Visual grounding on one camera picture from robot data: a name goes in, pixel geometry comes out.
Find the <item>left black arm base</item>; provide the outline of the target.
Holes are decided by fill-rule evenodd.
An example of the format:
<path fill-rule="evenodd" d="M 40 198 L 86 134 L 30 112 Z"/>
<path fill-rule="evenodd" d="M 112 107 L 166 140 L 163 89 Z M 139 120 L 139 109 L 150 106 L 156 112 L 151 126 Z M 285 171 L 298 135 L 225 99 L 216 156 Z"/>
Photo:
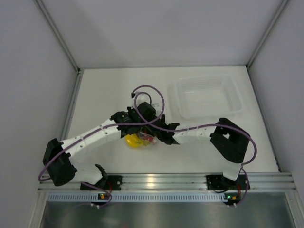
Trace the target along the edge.
<path fill-rule="evenodd" d="M 89 184 L 85 182 L 81 183 L 80 190 L 96 190 L 96 188 L 93 188 L 91 186 L 97 187 L 99 189 L 103 189 L 106 191 L 120 191 L 121 185 L 122 185 L 122 179 L 123 177 L 121 175 L 108 175 L 107 178 L 102 178 L 99 182 L 96 184 Z"/>

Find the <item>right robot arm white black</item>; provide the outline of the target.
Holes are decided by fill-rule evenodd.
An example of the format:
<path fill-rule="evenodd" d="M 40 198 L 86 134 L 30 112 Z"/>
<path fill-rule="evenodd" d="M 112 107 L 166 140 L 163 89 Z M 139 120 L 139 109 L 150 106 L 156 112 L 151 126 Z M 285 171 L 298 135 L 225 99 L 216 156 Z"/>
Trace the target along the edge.
<path fill-rule="evenodd" d="M 232 190 L 239 183 L 241 168 L 249 143 L 257 147 L 251 136 L 227 118 L 219 118 L 215 124 L 205 124 L 195 127 L 182 127 L 178 123 L 166 124 L 164 116 L 156 122 L 146 126 L 148 132 L 156 136 L 161 142 L 172 144 L 201 143 L 210 144 L 224 158 L 222 174 L 211 178 L 209 190 Z"/>

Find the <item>red fake dragon fruit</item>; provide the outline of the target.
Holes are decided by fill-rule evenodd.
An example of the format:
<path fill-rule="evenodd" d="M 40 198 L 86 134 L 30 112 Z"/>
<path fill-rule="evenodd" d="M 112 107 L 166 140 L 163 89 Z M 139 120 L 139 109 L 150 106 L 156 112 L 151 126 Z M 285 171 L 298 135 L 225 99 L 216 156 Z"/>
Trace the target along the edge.
<path fill-rule="evenodd" d="M 149 135 L 149 134 L 144 134 L 143 136 L 142 136 L 142 139 L 146 142 L 146 143 L 148 143 L 148 144 L 156 144 L 157 143 L 157 138 L 156 137 L 154 137 L 154 136 L 152 136 L 152 135 Z"/>

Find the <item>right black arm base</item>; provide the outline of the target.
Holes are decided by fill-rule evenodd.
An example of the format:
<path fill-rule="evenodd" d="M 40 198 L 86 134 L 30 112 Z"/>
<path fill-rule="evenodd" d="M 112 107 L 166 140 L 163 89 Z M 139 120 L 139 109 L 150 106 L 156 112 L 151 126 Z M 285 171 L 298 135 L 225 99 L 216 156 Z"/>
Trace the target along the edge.
<path fill-rule="evenodd" d="M 208 190 L 229 190 L 235 185 L 235 182 L 224 177 L 223 175 L 207 175 Z"/>

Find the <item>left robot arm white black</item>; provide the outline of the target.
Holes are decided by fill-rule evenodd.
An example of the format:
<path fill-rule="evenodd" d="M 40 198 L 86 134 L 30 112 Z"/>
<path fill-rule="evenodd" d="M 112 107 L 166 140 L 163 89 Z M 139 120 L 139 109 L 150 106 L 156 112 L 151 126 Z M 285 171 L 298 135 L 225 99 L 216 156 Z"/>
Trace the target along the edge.
<path fill-rule="evenodd" d="M 156 122 L 163 114 L 147 102 L 127 110 L 115 113 L 101 125 L 79 136 L 63 141 L 50 140 L 42 160 L 43 171 L 48 172 L 49 180 L 56 187 L 74 181 L 82 184 L 82 190 L 104 189 L 108 183 L 104 168 L 99 164 L 81 164 L 82 158 L 108 142 L 140 132 L 147 123 Z"/>

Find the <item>clear zip top bag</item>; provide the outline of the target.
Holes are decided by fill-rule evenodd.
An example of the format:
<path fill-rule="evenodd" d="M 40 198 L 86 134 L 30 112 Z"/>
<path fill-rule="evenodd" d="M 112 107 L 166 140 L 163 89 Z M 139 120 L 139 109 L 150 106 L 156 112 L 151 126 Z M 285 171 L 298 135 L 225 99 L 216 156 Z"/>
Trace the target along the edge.
<path fill-rule="evenodd" d="M 150 145 L 155 145 L 155 144 L 148 144 L 148 143 L 146 143 L 143 139 L 142 139 L 142 136 L 144 135 L 144 134 L 146 134 L 146 133 L 142 133 L 142 132 L 140 132 L 140 133 L 136 133 L 137 135 L 138 135 L 138 137 L 141 139 L 141 141 L 142 141 L 142 146 L 141 147 L 148 147 L 148 146 L 150 146 Z"/>

